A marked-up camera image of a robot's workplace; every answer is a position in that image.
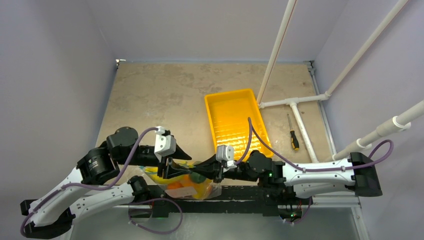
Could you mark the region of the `green avocado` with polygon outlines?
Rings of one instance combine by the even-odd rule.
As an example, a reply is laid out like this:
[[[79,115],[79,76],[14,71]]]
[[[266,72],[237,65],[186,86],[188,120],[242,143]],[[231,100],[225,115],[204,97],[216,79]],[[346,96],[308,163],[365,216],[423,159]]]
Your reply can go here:
[[[207,178],[203,175],[200,175],[196,172],[193,172],[189,175],[190,180],[195,184],[201,184],[203,183]]]

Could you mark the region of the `orange fruit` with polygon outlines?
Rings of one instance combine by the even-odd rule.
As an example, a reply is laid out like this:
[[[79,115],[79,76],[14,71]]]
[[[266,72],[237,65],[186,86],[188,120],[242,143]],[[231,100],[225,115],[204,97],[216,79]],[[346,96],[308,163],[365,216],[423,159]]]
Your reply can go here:
[[[175,190],[175,189],[180,189],[180,188],[184,188],[184,187],[190,187],[191,184],[188,181],[175,181],[172,183],[169,183],[167,185],[167,189],[168,190]]]

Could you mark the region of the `clear zip bag blue zipper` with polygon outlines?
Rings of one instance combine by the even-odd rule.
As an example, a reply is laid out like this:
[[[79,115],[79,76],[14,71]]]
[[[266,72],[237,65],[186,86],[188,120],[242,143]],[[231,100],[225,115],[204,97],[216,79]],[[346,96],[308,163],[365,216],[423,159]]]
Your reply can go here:
[[[196,184],[189,178],[190,174],[180,175],[170,179],[164,179],[157,176],[156,167],[140,166],[139,169],[144,175],[159,186],[164,192],[175,199],[186,200],[208,200],[218,197],[222,194],[222,186],[219,183],[214,183],[212,180],[207,179],[203,183]],[[179,189],[167,189],[167,185],[177,181],[187,181],[190,186]]]

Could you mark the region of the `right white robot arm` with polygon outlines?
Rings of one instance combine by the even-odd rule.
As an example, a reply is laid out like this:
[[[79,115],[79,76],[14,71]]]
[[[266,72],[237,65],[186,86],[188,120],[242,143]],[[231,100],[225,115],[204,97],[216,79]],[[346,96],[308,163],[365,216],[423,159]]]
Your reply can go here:
[[[213,156],[191,170],[216,183],[223,179],[257,182],[264,189],[280,191],[282,200],[292,204],[298,199],[333,192],[352,191],[357,197],[382,196],[375,165],[375,161],[360,152],[332,162],[290,164],[274,161],[254,150],[239,164]]]

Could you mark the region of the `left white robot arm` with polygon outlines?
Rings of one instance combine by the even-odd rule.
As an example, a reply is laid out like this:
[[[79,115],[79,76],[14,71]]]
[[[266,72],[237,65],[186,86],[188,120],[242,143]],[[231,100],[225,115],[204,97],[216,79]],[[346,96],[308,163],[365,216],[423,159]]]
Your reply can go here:
[[[23,237],[49,240],[69,231],[79,220],[118,205],[143,205],[154,201],[141,176],[118,185],[128,166],[162,170],[168,160],[189,160],[171,132],[161,126],[154,132],[154,145],[142,145],[143,134],[121,127],[98,147],[91,149],[69,175],[39,199],[20,203]]]

